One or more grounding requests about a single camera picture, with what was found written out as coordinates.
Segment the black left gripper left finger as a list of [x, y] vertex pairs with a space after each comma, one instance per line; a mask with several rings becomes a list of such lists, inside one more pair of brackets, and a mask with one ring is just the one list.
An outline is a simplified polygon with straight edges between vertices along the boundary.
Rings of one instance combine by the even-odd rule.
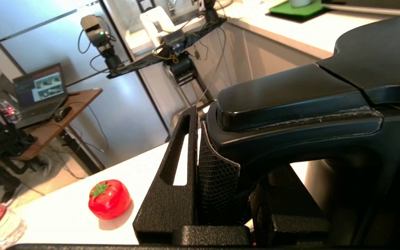
[[240, 165], [213, 149], [196, 108], [182, 112], [133, 222], [140, 244], [240, 244]]

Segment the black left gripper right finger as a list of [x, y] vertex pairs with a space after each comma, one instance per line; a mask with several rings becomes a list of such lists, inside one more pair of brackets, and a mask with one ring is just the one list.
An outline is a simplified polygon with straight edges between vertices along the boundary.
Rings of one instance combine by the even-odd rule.
[[324, 245], [330, 223], [290, 165], [263, 177], [249, 202], [257, 245]]

